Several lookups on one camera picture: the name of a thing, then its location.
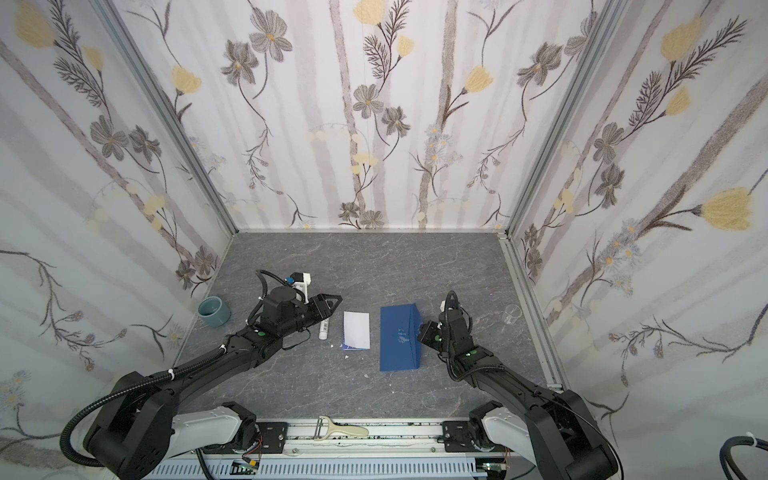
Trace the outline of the dark blue envelope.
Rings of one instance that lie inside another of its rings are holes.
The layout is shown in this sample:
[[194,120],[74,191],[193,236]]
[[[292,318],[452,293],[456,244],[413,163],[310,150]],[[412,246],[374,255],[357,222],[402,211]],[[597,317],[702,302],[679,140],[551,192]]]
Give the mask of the dark blue envelope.
[[380,371],[420,368],[422,344],[418,340],[422,318],[416,304],[380,309]]

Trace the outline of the white letter paper blue border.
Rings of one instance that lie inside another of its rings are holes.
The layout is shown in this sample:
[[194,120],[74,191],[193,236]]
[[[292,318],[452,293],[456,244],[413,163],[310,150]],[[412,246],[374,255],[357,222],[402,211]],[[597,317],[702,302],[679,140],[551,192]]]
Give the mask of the white letter paper blue border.
[[368,313],[344,312],[342,348],[344,350],[370,349],[370,315]]

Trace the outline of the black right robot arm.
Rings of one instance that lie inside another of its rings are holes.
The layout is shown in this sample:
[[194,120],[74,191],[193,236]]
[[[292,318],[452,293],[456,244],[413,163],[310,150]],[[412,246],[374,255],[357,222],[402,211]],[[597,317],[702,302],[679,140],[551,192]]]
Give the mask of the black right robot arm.
[[476,344],[465,311],[446,308],[419,328],[418,340],[445,360],[449,377],[489,394],[522,421],[530,462],[544,479],[608,479],[624,474],[616,449],[600,430],[585,401],[514,372]]

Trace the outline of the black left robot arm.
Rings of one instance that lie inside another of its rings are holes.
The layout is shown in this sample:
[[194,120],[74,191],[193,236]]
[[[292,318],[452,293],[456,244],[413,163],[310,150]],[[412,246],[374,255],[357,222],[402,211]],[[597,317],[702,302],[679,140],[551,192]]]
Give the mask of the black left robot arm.
[[278,286],[260,301],[246,326],[213,351],[172,371],[122,377],[95,402],[97,414],[83,447],[97,467],[120,479],[141,479],[171,451],[178,429],[173,418],[185,404],[224,381],[254,369],[285,349],[284,339],[333,316],[343,298],[317,294],[304,301],[298,291]]

